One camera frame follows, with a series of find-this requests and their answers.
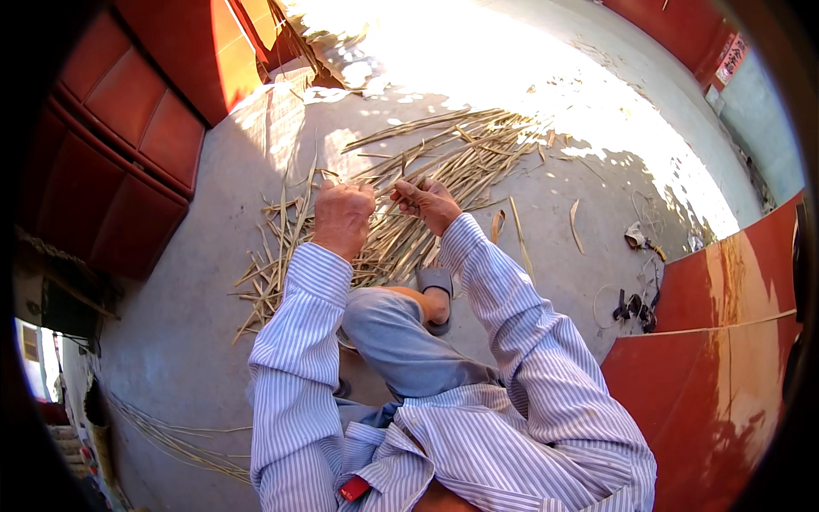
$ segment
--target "red tag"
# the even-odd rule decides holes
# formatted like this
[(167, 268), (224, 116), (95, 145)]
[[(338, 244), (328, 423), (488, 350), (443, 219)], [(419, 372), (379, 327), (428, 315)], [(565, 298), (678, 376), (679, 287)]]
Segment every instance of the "red tag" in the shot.
[(350, 478), (350, 481), (342, 485), (342, 488), (338, 490), (338, 494), (342, 495), (342, 497), (352, 503), (355, 500), (358, 500), (362, 494), (367, 492), (369, 489), (369, 483), (364, 480), (362, 477), (356, 475), (353, 478)]

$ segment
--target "man's left hand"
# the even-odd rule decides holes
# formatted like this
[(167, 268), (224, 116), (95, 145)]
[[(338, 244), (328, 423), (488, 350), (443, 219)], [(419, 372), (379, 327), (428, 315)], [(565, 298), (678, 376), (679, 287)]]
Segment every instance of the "man's left hand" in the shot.
[(313, 243), (351, 263), (367, 241), (374, 211), (372, 185), (336, 185), (325, 179), (315, 200)]

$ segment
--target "shirt sleeve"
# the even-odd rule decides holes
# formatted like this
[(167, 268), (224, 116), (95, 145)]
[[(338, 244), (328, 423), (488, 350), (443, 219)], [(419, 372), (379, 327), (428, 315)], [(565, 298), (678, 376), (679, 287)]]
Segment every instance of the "shirt sleeve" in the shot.
[(458, 276), (474, 314), (489, 334), (492, 355), (515, 408), (538, 442), (574, 457), (578, 449), (616, 453), (650, 510), (656, 464), (628, 412), (610, 395), (603, 373), (574, 323), (537, 294), (526, 272), (491, 243), (470, 214), (444, 232), (441, 262)]
[(313, 243), (298, 247), (284, 300), (256, 336), (251, 482), (263, 510), (336, 510), (342, 430), (333, 391), (352, 267)]

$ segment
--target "shirt cuff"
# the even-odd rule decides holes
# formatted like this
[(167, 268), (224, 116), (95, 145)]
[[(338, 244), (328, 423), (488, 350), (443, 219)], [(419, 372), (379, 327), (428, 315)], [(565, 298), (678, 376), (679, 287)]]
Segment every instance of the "shirt cuff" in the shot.
[(287, 279), (306, 292), (342, 309), (347, 303), (353, 267), (335, 252), (307, 242), (293, 252)]
[(488, 241), (474, 217), (469, 213), (462, 213), (441, 237), (441, 263), (455, 273), (475, 246)]

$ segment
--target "window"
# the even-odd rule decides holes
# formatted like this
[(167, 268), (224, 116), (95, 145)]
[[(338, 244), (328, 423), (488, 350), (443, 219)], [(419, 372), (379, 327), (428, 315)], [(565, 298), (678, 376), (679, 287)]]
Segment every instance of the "window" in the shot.
[(37, 331), (23, 326), (23, 357), (35, 363), (40, 362), (37, 352)]

